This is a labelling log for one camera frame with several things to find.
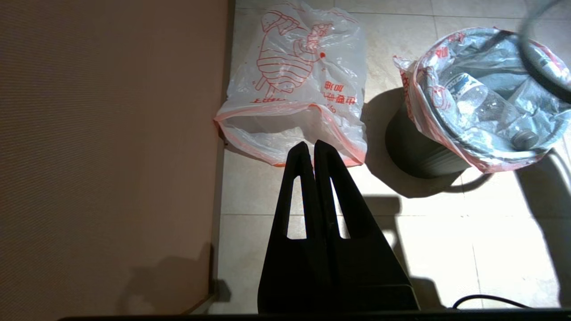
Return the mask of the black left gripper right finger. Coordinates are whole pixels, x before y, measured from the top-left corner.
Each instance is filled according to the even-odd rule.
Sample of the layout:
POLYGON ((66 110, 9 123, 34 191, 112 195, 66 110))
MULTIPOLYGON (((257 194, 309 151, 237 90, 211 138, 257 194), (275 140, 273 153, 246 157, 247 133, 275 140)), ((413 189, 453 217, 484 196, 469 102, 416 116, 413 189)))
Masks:
POLYGON ((314 167, 337 307, 344 312, 418 311, 410 279, 337 150, 318 140, 314 167))

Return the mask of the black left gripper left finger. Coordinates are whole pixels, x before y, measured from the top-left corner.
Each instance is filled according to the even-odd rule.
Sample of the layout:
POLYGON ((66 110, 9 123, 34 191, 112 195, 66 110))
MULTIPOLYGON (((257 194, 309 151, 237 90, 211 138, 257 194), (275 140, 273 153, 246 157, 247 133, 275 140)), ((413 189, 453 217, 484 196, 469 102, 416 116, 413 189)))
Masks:
POLYGON ((330 303, 331 276, 309 149, 288 153, 258 288, 260 313, 322 313, 330 303), (300 179, 305 239, 287 236, 294 180, 300 179))

